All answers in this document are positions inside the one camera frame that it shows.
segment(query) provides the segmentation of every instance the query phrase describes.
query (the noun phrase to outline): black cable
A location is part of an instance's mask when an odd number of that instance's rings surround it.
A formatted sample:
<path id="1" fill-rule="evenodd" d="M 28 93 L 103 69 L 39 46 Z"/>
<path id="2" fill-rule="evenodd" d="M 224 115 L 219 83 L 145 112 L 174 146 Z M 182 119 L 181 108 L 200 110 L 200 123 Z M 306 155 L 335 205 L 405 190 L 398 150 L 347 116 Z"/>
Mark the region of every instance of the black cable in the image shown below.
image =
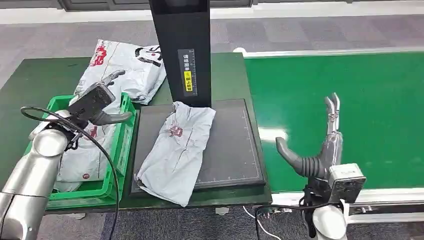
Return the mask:
<path id="1" fill-rule="evenodd" d="M 290 205 L 263 205 L 263 206 L 259 206 L 254 211 L 254 220 L 255 220 L 254 222 L 255 222 L 255 227 L 256 227 L 257 240 L 261 240 L 261 236 L 259 235 L 259 225 L 258 225 L 258 212 L 259 212 L 260 209 L 279 208 L 279 209 L 293 209 L 293 210 L 311 210 L 311 209 L 322 208 L 322 207 L 328 206 L 330 204 L 331 203 L 327 202 L 327 203 L 313 205 L 313 206 L 290 206 Z"/>
<path id="2" fill-rule="evenodd" d="M 46 118 L 40 118 L 40 117 L 36 117 L 33 115 L 28 114 L 26 111 L 28 110 L 34 110 L 34 111 L 38 111 L 38 112 L 43 112 L 49 115 L 52 115 L 54 117 L 56 117 L 57 119 L 46 119 Z M 77 130 L 79 133 L 83 134 L 84 136 L 86 136 L 90 141 L 92 141 L 92 143 L 94 145 L 96 145 L 100 151 L 106 156 L 107 161 L 110 164 L 110 167 L 112 168 L 112 174 L 113 174 L 113 179 L 114 179 L 114 184 L 115 184 L 115 190 L 116 190 L 116 206 L 115 206 L 115 217 L 113 219 L 113 224 L 112 224 L 112 229 L 110 230 L 110 235 L 109 235 L 109 240 L 112 239 L 112 236 L 114 234 L 115 231 L 115 226 L 117 224 L 117 220 L 118 220 L 118 212 L 119 212 L 119 189 L 118 189 L 118 176 L 117 176 L 117 171 L 115 169 L 114 163 L 111 159 L 111 156 L 109 155 L 109 153 L 102 147 L 102 145 L 100 145 L 99 142 L 97 142 L 94 137 L 92 137 L 90 134 L 88 134 L 86 131 L 84 131 L 81 127 L 77 126 L 76 124 L 74 124 L 73 122 L 69 121 L 68 119 L 62 117 L 61 115 L 52 112 L 50 110 L 47 110 L 45 108 L 42 107 L 34 107 L 34 106 L 23 106 L 20 108 L 20 112 L 22 113 L 22 115 L 24 115 L 25 117 L 29 118 L 29 119 L 33 119 L 33 120 L 37 120 L 37 121 L 41 121 L 41 122 L 53 122 L 53 123 L 61 123 L 63 125 L 65 125 L 66 127 L 70 128 L 70 129 L 75 129 Z"/>

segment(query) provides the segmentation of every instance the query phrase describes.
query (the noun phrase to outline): white plastic package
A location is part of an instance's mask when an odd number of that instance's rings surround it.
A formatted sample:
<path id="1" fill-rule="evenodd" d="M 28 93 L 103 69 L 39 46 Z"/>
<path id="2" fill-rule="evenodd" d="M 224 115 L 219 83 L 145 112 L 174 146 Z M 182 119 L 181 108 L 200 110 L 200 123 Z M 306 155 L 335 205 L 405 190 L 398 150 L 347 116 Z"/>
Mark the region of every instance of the white plastic package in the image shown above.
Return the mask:
<path id="1" fill-rule="evenodd" d="M 216 112 L 179 101 L 173 106 L 175 111 L 160 129 L 135 180 L 142 182 L 140 188 L 147 193 L 185 207 L 202 166 Z"/>
<path id="2" fill-rule="evenodd" d="M 116 100 L 103 111 L 119 114 L 121 93 L 138 103 L 148 104 L 163 83 L 166 72 L 159 46 L 141 47 L 133 44 L 98 40 L 95 54 L 82 75 L 74 94 L 84 92 L 93 83 L 100 82 L 116 70 L 125 74 L 113 80 L 108 88 Z M 110 152 L 115 125 L 85 128 L 106 151 Z M 60 161 L 59 173 L 54 188 L 59 192 L 74 191 L 85 181 L 103 180 L 108 160 L 89 139 L 81 137 L 76 150 L 68 150 Z"/>

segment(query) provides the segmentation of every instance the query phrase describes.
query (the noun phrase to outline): robotic arm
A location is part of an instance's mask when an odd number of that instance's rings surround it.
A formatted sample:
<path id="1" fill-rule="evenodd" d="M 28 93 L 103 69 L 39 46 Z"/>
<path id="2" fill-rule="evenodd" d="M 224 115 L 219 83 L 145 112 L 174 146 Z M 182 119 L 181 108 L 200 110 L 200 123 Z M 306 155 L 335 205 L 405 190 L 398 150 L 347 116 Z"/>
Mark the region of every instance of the robotic arm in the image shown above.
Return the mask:
<path id="1" fill-rule="evenodd" d="M 300 157 L 287 142 L 277 137 L 279 154 L 302 177 L 308 178 L 303 190 L 303 206 L 330 205 L 302 211 L 309 236 L 317 240 L 345 240 L 347 223 L 341 200 L 352 204 L 364 186 L 366 177 L 356 163 L 341 164 L 343 137 L 339 132 L 340 100 L 336 93 L 325 97 L 327 133 L 317 156 Z"/>
<path id="2" fill-rule="evenodd" d="M 56 112 L 80 129 L 89 121 L 94 125 L 122 123 L 132 114 L 125 112 L 109 115 L 102 111 L 115 100 L 107 88 L 112 80 L 125 71 L 118 70 L 91 85 L 79 94 L 65 110 Z M 23 107 L 22 114 L 30 116 Z M 0 192 L 0 239 L 35 240 L 44 211 L 52 193 L 59 171 L 59 162 L 65 151 L 76 149 L 82 133 L 69 124 L 64 124 L 56 116 L 49 115 L 29 135 L 32 148 L 16 164 L 7 183 Z"/>

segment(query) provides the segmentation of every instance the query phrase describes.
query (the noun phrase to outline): yellow label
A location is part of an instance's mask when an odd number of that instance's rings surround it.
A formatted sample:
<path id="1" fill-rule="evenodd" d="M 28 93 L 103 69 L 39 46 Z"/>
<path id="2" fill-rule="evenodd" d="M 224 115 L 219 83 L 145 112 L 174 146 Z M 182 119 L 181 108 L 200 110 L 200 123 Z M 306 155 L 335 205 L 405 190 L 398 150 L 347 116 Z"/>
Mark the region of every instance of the yellow label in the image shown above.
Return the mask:
<path id="1" fill-rule="evenodd" d="M 184 71 L 185 91 L 192 92 L 192 71 Z"/>

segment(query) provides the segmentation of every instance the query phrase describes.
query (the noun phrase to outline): black label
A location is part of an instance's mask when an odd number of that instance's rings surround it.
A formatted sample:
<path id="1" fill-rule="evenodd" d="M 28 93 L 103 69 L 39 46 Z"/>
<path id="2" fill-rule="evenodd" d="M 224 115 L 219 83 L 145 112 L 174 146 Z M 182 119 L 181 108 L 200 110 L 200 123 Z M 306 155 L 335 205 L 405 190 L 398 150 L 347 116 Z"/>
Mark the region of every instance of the black label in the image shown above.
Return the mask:
<path id="1" fill-rule="evenodd" d="M 184 97 L 197 96 L 195 50 L 178 49 L 178 61 Z"/>

